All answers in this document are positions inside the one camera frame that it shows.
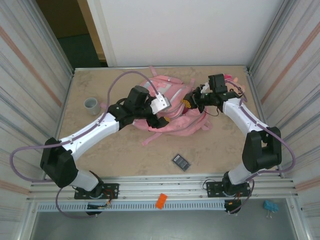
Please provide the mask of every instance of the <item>gray cup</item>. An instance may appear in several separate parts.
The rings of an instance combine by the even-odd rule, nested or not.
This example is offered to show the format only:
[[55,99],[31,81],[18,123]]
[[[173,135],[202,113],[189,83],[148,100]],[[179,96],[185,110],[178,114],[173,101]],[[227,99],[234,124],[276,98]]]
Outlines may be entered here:
[[98,100],[94,97],[89,97],[84,101],[84,107],[90,115],[97,115],[100,113],[100,105]]

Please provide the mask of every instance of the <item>beige table surface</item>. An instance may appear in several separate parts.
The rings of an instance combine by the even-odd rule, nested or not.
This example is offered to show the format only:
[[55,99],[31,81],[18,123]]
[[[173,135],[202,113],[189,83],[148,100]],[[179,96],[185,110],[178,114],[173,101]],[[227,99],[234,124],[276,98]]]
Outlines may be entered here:
[[[94,121],[98,116],[86,113],[85,99],[95,97],[106,102],[111,82],[128,70],[76,70],[60,138],[69,136]],[[246,105],[257,115],[243,66],[162,67],[156,70],[159,75],[176,77],[187,83],[194,78],[195,86],[203,84],[208,76],[213,74],[225,73],[238,77],[239,82],[246,86]],[[152,77],[148,68],[137,71]],[[142,81],[142,77],[137,74],[128,74],[121,78],[111,91],[111,104],[126,97],[130,89]],[[216,107],[213,106],[209,109],[211,113],[216,111]],[[171,161],[179,153],[191,163],[185,174],[224,173],[241,162],[245,136],[223,113],[218,117],[210,116],[210,121],[212,129],[209,131],[200,129],[188,137],[163,134],[147,146],[142,146],[142,142],[153,133],[129,125],[90,148],[76,165],[91,170],[100,177],[183,174],[184,172]]]

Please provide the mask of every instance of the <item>corrugated metal wall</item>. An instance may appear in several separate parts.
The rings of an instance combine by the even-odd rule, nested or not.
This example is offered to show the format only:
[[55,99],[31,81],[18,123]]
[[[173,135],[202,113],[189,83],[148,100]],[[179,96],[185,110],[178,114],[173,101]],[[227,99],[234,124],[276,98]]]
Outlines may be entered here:
[[[251,67],[270,126],[294,150],[293,178],[314,238],[320,238],[320,1],[291,1],[264,54]],[[283,151],[283,167],[291,164]]]
[[[32,0],[0,1],[0,239],[19,225],[30,183],[9,165],[16,148],[43,144],[54,136],[72,70]],[[14,159],[27,177],[39,178],[41,151]]]

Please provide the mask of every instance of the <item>orange object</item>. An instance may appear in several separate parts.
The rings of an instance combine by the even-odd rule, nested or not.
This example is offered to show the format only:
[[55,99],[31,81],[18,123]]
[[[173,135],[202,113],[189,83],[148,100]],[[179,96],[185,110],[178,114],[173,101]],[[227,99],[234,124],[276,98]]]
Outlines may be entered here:
[[164,207],[164,205],[165,205],[167,197],[168,197],[167,195],[161,193],[159,198],[158,198],[158,201],[155,204],[155,207],[158,208],[158,209],[162,209]]

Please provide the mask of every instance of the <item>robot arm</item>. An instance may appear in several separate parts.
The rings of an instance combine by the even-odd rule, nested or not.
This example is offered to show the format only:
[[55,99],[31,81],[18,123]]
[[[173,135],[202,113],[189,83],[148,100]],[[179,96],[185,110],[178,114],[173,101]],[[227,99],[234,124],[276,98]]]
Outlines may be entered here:
[[[40,166],[60,188],[68,185],[81,188],[92,198],[96,198],[102,192],[102,180],[91,171],[77,169],[75,161],[105,137],[132,124],[134,119],[146,119],[148,125],[153,128],[164,127],[168,121],[164,117],[158,118],[156,114],[170,106],[170,101],[162,94],[158,93],[156,97],[151,97],[146,88],[135,86],[127,98],[110,105],[107,113],[103,113],[81,130],[60,140],[53,137],[48,139],[46,145],[67,141],[70,143],[45,148]],[[84,134],[91,128],[93,129],[90,132],[73,141],[76,136]]]
[[[212,92],[204,92],[207,88],[210,88]],[[198,108],[200,112],[204,111],[205,106],[217,106],[222,113],[233,120],[246,136],[242,163],[235,169],[226,172],[220,185],[214,184],[217,186],[214,189],[217,197],[220,197],[218,192],[223,192],[226,196],[232,196],[242,190],[245,192],[249,186],[246,180],[253,174],[260,170],[273,168],[281,163],[281,143],[257,126],[257,123],[279,137],[281,137],[280,130],[261,122],[242,103],[236,92],[228,92],[223,74],[209,76],[206,84],[200,85],[193,92],[187,94],[182,102],[187,108]]]

